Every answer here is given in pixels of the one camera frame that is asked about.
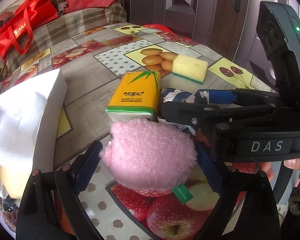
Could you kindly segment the yellow green scrub sponge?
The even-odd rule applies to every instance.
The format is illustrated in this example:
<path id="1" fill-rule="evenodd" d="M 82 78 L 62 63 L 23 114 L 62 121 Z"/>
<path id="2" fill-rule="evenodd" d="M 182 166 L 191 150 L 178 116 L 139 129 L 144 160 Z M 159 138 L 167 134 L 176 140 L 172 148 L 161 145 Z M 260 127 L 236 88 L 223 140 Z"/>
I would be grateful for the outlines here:
<path id="1" fill-rule="evenodd" d="M 202 84 L 206 77 L 208 62 L 186 55 L 178 55 L 173 60 L 172 73 L 195 83 Z"/>

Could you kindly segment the black white patterned cloth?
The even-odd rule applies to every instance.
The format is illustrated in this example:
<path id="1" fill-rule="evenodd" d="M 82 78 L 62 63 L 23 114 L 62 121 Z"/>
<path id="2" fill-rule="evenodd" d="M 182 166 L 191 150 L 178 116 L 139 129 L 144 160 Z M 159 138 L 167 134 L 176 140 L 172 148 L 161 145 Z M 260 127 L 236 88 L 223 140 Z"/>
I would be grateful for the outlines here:
<path id="1" fill-rule="evenodd" d="M 161 96 L 163 102 L 173 101 L 173 102 L 186 102 L 186 103 L 201 103 L 207 105 L 209 103 L 208 92 L 202 89 L 197 90 L 195 93 L 190 93 L 175 88 L 164 88 L 161 91 Z M 191 126 L 178 124 L 175 122 L 168 122 L 165 118 L 158 116 L 158 122 L 172 125 L 173 127 L 181 130 L 184 133 L 195 135 L 196 130 Z"/>

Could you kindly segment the pink fluffy plush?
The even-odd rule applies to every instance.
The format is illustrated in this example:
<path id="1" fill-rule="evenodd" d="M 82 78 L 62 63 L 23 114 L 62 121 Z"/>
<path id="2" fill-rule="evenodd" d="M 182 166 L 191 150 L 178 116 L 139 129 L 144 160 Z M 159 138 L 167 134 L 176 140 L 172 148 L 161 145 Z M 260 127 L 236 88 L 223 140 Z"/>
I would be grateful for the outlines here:
<path id="1" fill-rule="evenodd" d="M 168 125 L 133 119 L 112 124 L 100 158 L 115 180 L 134 190 L 169 190 L 185 183 L 197 161 L 191 137 Z"/>

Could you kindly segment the yellow tissue pack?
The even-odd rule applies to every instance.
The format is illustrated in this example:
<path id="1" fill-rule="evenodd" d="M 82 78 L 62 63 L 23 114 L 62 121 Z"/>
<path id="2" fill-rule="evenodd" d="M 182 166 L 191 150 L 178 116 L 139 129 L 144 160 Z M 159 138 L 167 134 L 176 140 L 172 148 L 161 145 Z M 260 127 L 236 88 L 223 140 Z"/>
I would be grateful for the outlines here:
<path id="1" fill-rule="evenodd" d="M 161 94 L 160 81 L 159 72 L 127 72 L 106 107 L 108 116 L 113 122 L 137 118 L 154 121 Z"/>

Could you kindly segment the yellow round sponge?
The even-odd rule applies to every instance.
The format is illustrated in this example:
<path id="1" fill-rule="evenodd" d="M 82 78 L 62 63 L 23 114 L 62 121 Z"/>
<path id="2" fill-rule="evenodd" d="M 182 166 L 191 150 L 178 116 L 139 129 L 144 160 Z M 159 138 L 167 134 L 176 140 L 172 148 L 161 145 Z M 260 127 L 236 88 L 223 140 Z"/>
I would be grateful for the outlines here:
<path id="1" fill-rule="evenodd" d="M 0 179 L 7 193 L 13 199 L 23 196 L 30 172 L 18 171 L 12 168 L 0 167 Z"/>

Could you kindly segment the white cardboard tray box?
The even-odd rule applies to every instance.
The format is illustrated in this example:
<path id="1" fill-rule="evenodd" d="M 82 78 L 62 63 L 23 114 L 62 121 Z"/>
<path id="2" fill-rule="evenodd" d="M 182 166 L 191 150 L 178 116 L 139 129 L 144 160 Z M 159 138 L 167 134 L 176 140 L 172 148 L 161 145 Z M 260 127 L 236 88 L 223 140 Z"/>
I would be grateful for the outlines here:
<path id="1" fill-rule="evenodd" d="M 60 69 L 0 94 L 0 166 L 53 170 L 58 123 L 67 84 Z"/>

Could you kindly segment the brown wooden door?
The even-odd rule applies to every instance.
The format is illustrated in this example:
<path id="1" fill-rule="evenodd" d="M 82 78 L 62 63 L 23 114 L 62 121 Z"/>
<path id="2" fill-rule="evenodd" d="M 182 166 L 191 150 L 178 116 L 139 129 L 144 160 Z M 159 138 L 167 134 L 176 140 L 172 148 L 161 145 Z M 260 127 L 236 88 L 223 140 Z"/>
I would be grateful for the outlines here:
<path id="1" fill-rule="evenodd" d="M 273 80 L 256 33 L 262 1 L 290 5 L 300 18 L 300 0 L 120 0 L 129 22 L 165 25 Z"/>

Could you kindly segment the red bag on floor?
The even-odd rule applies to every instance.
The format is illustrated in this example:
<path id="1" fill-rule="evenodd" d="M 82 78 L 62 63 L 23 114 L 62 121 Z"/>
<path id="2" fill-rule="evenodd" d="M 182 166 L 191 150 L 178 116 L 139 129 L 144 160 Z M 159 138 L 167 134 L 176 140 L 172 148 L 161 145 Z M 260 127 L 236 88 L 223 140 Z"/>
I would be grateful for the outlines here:
<path id="1" fill-rule="evenodd" d="M 162 37 L 183 38 L 182 36 L 177 35 L 173 31 L 171 31 L 168 27 L 166 27 L 162 24 L 156 24 L 156 23 L 144 24 L 143 27 L 160 30 L 161 31 L 160 35 Z"/>

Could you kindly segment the fruit print tablecloth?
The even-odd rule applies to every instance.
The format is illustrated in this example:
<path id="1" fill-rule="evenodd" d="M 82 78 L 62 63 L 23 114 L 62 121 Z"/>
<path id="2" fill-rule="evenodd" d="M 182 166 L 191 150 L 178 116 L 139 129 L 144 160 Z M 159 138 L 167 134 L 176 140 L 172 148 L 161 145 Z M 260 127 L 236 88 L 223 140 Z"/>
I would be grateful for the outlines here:
<path id="1" fill-rule="evenodd" d="M 107 145 L 113 122 L 141 118 L 163 122 L 160 100 L 211 100 L 210 89 L 271 90 L 204 45 L 133 24 L 100 27 L 96 33 L 71 38 L 49 57 L 39 54 L 18 68 L 3 88 L 54 69 L 61 70 L 68 85 L 56 164 L 94 139 Z M 194 194 L 187 204 L 172 191 L 129 190 L 99 164 L 79 200 L 105 239 L 194 239 L 212 211 L 206 205 L 209 188 L 199 167 L 186 187 Z"/>

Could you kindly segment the plaid blanket cushion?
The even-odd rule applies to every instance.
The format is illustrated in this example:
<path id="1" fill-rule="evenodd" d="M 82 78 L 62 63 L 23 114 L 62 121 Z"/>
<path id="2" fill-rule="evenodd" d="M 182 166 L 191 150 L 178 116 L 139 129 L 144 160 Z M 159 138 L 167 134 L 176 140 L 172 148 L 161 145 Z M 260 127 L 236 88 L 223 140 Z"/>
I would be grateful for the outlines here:
<path id="1" fill-rule="evenodd" d="M 119 2 L 107 8 L 87 8 L 60 16 L 33 31 L 33 40 L 24 55 L 10 48 L 7 53 L 7 68 L 13 72 L 42 51 L 67 39 L 90 29 L 123 23 L 126 20 L 127 13 Z"/>

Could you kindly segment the red tote bag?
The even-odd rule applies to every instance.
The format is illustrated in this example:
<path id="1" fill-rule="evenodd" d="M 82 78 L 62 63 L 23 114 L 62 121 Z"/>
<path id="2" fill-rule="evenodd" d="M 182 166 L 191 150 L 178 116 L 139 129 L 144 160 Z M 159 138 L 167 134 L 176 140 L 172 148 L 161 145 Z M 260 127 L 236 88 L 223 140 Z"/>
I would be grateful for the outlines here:
<path id="1" fill-rule="evenodd" d="M 7 60 L 7 52 L 14 48 L 24 55 L 33 40 L 33 31 L 58 18 L 51 0 L 25 0 L 15 15 L 0 28 L 0 56 Z"/>

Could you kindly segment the red helmet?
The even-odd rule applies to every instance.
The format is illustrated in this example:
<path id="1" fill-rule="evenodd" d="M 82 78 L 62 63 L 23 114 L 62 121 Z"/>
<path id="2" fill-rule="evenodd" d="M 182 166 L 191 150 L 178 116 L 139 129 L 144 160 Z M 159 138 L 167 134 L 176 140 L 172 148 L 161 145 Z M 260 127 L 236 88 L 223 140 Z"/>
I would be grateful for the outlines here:
<path id="1" fill-rule="evenodd" d="M 11 11 L 2 12 L 0 14 L 0 28 L 14 16 Z"/>

